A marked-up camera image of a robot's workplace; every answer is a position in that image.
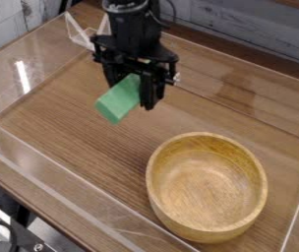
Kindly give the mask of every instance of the green foam block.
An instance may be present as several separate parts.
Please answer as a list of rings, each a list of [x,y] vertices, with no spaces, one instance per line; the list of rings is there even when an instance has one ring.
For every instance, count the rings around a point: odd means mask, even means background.
[[[99,98],[96,108],[112,124],[117,124],[140,103],[140,78],[129,74]]]

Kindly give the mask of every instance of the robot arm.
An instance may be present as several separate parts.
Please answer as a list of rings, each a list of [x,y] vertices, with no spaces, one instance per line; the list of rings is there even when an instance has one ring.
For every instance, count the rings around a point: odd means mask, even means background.
[[[164,24],[159,0],[104,0],[112,34],[95,35],[95,61],[103,64],[111,87],[128,75],[140,76],[140,105],[153,109],[166,85],[176,81],[179,56],[160,43]]]

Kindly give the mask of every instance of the green block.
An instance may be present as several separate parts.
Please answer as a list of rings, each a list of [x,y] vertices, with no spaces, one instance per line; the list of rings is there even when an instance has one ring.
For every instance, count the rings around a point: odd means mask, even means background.
[[[140,78],[129,74],[99,98],[96,108],[112,124],[117,124],[140,103]]]

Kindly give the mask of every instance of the bowl rim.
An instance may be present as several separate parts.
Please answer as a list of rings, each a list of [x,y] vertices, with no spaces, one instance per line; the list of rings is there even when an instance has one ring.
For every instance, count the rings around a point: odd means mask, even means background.
[[[259,172],[260,183],[262,183],[259,201],[258,201],[251,213],[243,219],[238,220],[236,222],[231,223],[230,225],[227,225],[224,227],[212,227],[210,229],[207,229],[207,228],[195,228],[194,226],[188,226],[188,225],[180,223],[175,218],[172,218],[172,216],[164,211],[162,203],[160,203],[160,201],[157,199],[157,196],[155,194],[155,190],[153,190],[152,182],[151,182],[152,181],[153,162],[155,162],[155,159],[156,159],[156,156],[157,156],[159,152],[162,152],[167,148],[167,146],[171,143],[174,143],[176,140],[187,138],[187,137],[196,137],[196,136],[219,138],[219,139],[230,142],[235,146],[238,146],[244,151],[244,153],[248,155],[248,157],[252,159],[252,161],[255,163],[255,166],[256,166],[258,172]],[[224,137],[224,136],[222,136],[219,134],[214,134],[214,133],[208,133],[208,132],[191,132],[191,133],[180,134],[176,137],[171,138],[168,141],[166,141],[157,147],[156,151],[153,152],[152,156],[149,157],[148,164],[147,164],[145,185],[147,185],[148,197],[155,202],[156,207],[159,208],[160,212],[174,222],[176,222],[180,226],[184,226],[186,228],[190,228],[192,230],[202,231],[202,232],[228,232],[228,231],[239,229],[243,226],[247,226],[250,223],[252,223],[255,221],[256,217],[259,216],[259,214],[262,212],[262,209],[264,207],[264,204],[266,204],[266,199],[267,199],[267,178],[266,178],[264,170],[262,168],[260,161],[258,160],[256,156],[239,142],[230,139],[228,137]]]

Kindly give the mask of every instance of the wooden bowl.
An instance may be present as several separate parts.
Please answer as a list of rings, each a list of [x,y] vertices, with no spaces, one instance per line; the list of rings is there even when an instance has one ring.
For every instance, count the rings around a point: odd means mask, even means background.
[[[191,241],[234,238],[264,206],[262,165],[239,143],[219,135],[188,133],[166,142],[148,161],[145,181],[160,221]]]

